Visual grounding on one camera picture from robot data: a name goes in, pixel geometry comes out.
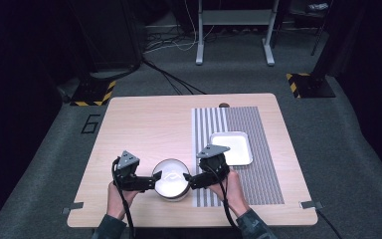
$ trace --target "forearm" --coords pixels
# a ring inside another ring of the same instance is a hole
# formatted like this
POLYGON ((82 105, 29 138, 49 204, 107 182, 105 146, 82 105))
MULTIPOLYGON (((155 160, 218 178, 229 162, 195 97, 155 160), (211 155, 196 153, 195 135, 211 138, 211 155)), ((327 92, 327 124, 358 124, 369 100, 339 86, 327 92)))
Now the forearm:
POLYGON ((120 237, 125 227, 126 223, 109 215, 105 215, 93 234, 92 239, 117 239, 120 237))
POLYGON ((251 208, 238 217, 237 222, 244 239, 277 239, 268 225, 251 208))

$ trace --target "white bowl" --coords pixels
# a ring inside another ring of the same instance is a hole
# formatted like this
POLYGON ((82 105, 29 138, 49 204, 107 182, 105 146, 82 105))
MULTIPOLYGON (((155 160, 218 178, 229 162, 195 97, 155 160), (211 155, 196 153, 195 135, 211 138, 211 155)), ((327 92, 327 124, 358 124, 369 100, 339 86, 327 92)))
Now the white bowl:
POLYGON ((183 175, 189 174, 187 166, 178 159, 169 158, 159 162, 153 174, 158 171, 162 171, 162 177, 156 181, 154 190, 168 201, 182 200, 190 189, 190 184, 183 175))

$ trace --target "human hand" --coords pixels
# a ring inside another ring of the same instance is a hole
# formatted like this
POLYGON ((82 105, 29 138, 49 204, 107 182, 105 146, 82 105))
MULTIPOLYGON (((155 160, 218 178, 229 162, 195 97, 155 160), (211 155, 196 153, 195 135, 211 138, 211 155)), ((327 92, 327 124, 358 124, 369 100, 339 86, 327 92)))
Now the human hand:
MULTIPOLYGON (((244 197, 240 175, 237 171, 231 169, 228 177, 223 180, 222 184, 227 191, 226 197, 228 199, 229 208, 232 209, 237 217, 240 217, 242 214, 250 210, 250 205, 244 197)), ((224 201, 222 188, 219 183, 211 185, 209 188, 216 193, 222 201, 224 201)))
MULTIPOLYGON (((131 206, 132 200, 139 191, 122 191, 123 197, 128 202, 128 207, 131 206)), ((122 198, 117 191, 116 186, 111 182, 107 188, 107 211, 106 214, 122 220, 125 216, 125 209, 123 208, 122 198)))

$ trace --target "table leg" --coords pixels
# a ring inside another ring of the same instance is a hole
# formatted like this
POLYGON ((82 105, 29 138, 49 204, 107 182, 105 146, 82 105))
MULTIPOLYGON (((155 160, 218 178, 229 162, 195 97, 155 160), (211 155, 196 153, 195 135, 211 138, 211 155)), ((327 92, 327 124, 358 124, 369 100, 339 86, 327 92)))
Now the table leg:
POLYGON ((279 5, 279 0, 275 0, 274 6, 272 8, 272 13, 270 16, 268 35, 266 36, 266 39, 263 39, 263 47, 265 48, 266 60, 268 62, 268 66, 270 67, 275 65, 275 60, 273 58, 270 42, 272 38, 272 31, 275 26, 276 14, 278 13, 278 5, 279 5))
POLYGON ((203 38, 203 6, 202 0, 198 0, 198 49, 195 64, 203 65, 204 38, 203 38))

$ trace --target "yellow black hazard tape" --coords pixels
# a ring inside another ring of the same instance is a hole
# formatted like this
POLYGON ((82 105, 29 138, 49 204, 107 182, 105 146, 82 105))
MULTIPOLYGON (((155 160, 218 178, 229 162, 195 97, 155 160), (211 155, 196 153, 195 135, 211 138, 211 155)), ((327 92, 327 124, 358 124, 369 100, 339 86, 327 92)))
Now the yellow black hazard tape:
POLYGON ((107 91, 104 94, 104 97, 102 98, 101 101, 96 101, 96 102, 71 102, 71 106, 77 106, 77 107, 91 107, 91 106, 104 106, 107 104, 107 102, 110 99, 111 93, 113 92, 114 85, 116 84, 116 81, 111 82, 108 87, 107 91))
POLYGON ((287 81, 289 82, 290 85, 290 90, 293 93, 293 96, 295 98, 300 98, 299 91, 297 90, 296 83, 292 79, 294 76, 309 76, 307 73, 301 73, 301 74, 286 74, 287 81))

